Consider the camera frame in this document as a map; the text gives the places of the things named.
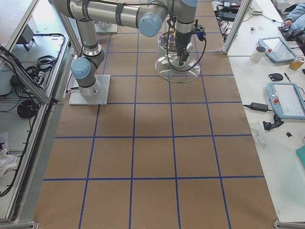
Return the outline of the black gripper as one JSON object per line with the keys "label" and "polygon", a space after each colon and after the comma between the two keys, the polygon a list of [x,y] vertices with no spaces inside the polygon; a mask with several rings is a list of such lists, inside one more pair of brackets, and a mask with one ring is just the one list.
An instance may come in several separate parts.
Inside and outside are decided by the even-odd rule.
{"label": "black gripper", "polygon": [[188,59],[188,45],[191,42],[192,34],[192,32],[182,33],[180,31],[175,31],[175,45],[180,66],[183,66]]}

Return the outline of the person hand at desk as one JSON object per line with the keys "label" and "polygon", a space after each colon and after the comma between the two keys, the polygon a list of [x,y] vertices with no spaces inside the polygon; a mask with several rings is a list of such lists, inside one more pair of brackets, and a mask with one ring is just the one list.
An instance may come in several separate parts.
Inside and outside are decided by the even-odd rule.
{"label": "person hand at desk", "polygon": [[292,25],[292,23],[293,23],[293,21],[291,19],[287,19],[287,20],[284,21],[284,25],[286,27],[290,27]]}

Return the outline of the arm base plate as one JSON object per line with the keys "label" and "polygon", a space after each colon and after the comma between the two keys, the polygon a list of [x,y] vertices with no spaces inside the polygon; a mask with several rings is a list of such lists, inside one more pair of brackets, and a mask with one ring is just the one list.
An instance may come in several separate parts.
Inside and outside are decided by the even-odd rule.
{"label": "arm base plate", "polygon": [[95,21],[95,30],[97,33],[117,33],[118,26],[103,21]]}
{"label": "arm base plate", "polygon": [[106,105],[110,86],[110,75],[95,75],[95,84],[88,88],[79,87],[74,80],[69,105]]}

